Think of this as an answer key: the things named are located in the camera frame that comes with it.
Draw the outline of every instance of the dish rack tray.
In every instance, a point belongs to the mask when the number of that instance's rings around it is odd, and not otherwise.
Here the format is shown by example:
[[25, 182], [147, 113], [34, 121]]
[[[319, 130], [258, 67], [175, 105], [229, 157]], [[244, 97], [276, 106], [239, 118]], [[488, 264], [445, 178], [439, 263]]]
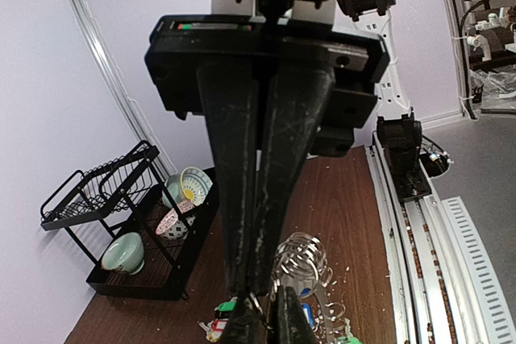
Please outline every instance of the dish rack tray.
[[[186, 283], [218, 210], [218, 186], [214, 169], [205, 170], [213, 186], [201, 205], [182, 213], [152, 163], [158, 155], [157, 147], [142, 141], [123, 157], [88, 172], [75, 171], [41, 206], [41, 226], [45, 230], [64, 228], [95, 264], [86, 282], [102, 295], [150, 300], [188, 298]], [[155, 233], [169, 211], [163, 204], [163, 195], [188, 230], [184, 238], [170, 241]], [[47, 209], [54, 202], [57, 204]], [[108, 226], [104, 219], [125, 209], [131, 215]], [[186, 218], [193, 215], [190, 225]], [[129, 276], [102, 269], [101, 260], [70, 228], [92, 221], [99, 221], [113, 240], [129, 232], [141, 235], [145, 259], [141, 273]]]

